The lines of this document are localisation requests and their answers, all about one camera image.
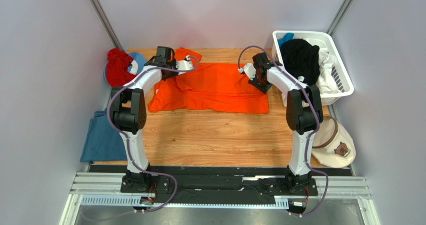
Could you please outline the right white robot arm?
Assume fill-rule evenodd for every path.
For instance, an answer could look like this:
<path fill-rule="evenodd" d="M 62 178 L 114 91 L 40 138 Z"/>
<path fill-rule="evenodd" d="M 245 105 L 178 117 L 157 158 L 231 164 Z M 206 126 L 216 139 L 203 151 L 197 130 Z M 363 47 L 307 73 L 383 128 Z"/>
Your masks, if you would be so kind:
<path fill-rule="evenodd" d="M 281 66 L 270 61 L 265 52 L 252 59 L 253 62 L 243 68 L 249 84 L 263 93 L 275 86 L 286 94 L 286 121 L 293 131 L 293 147 L 282 183 L 289 194 L 298 195 L 314 183 L 311 168 L 313 140 L 324 119 L 320 91 L 315 86 L 296 81 Z"/>

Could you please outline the orange t shirt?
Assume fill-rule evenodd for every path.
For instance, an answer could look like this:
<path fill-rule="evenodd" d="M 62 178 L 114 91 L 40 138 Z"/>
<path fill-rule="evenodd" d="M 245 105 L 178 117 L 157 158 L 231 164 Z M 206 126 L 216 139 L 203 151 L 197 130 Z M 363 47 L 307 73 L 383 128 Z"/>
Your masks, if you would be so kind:
<path fill-rule="evenodd" d="M 148 104 L 152 113 L 213 110 L 225 113 L 267 114 L 268 95 L 249 83 L 236 64 L 203 63 L 197 70 L 161 81 Z"/>

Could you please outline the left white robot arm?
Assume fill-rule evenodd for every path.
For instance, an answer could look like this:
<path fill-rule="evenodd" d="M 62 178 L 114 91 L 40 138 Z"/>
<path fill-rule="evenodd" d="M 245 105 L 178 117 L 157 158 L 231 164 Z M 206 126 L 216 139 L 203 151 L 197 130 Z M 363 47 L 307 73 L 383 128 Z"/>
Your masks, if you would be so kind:
<path fill-rule="evenodd" d="M 119 132 L 127 155 L 127 171 L 122 178 L 122 193 L 148 193 L 154 188 L 153 174 L 147 158 L 143 129 L 147 122 L 146 93 L 166 78 L 179 75 L 175 51 L 159 46 L 156 55 L 135 79 L 112 89 L 107 107 L 108 121 Z"/>

